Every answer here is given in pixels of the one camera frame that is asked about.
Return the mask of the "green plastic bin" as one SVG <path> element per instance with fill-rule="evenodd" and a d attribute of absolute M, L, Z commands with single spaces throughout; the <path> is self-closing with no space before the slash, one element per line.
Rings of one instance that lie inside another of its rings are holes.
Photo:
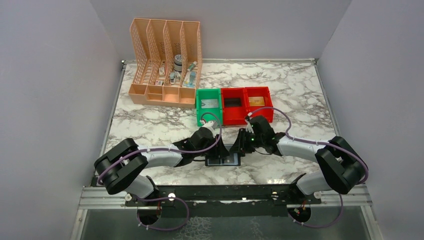
<path fill-rule="evenodd" d="M 217 108 L 201 108 L 201 100 L 202 99 L 218 99 L 219 107 Z M 205 121 L 215 121 L 216 118 L 223 125 L 223 106 L 222 106 L 222 96 L 220 88 L 205 88 L 198 89 L 195 95 L 195 104 L 196 104 L 196 119 L 197 125 L 201 126 L 201 120 Z"/>

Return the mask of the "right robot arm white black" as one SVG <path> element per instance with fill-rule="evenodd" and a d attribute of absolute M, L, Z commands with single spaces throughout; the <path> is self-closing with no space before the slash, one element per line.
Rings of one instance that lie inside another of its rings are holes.
<path fill-rule="evenodd" d="M 369 175 L 367 165 L 343 137 L 335 136 L 329 141 L 296 138 L 287 130 L 275 132 L 262 115 L 247 118 L 246 122 L 246 127 L 239 129 L 231 152 L 244 156 L 263 148 L 269 155 L 296 157 L 319 165 L 318 171 L 301 174 L 289 184 L 289 199 L 296 204 L 320 191 L 346 195 Z"/>

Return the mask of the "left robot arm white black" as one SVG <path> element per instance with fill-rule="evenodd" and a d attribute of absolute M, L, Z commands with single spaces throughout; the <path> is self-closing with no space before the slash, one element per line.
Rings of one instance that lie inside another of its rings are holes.
<path fill-rule="evenodd" d="M 142 176 L 144 169 L 155 167 L 182 167 L 195 158 L 206 156 L 221 141 L 212 127 L 200 127 L 191 137 L 168 146 L 140 149 L 133 138 L 126 138 L 99 157 L 94 168 L 98 174 L 97 184 L 106 188 L 110 195 L 127 192 L 144 205 L 152 205 L 159 190 L 149 176 Z"/>

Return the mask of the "red plastic bin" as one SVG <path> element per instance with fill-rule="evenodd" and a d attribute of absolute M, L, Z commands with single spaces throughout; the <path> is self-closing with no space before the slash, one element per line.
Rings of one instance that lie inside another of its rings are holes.
<path fill-rule="evenodd" d="M 249 86 L 245 87 L 245 96 L 247 99 L 247 111 L 252 112 L 252 116 L 264 116 L 270 123 L 273 122 L 274 110 L 270 90 L 267 86 Z M 250 106 L 248 97 L 264 97 L 265 106 Z"/>
<path fill-rule="evenodd" d="M 221 88 L 222 117 L 225 126 L 242 125 L 247 115 L 247 99 L 244 88 Z M 240 98 L 242 106 L 224 107 L 225 98 Z"/>

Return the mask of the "black leather card holder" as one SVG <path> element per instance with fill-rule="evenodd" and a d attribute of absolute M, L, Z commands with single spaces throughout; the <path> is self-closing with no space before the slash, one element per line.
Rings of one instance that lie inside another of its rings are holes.
<path fill-rule="evenodd" d="M 208 167 L 240 166 L 241 156 L 237 152 L 208 154 L 205 156 L 205 165 Z"/>

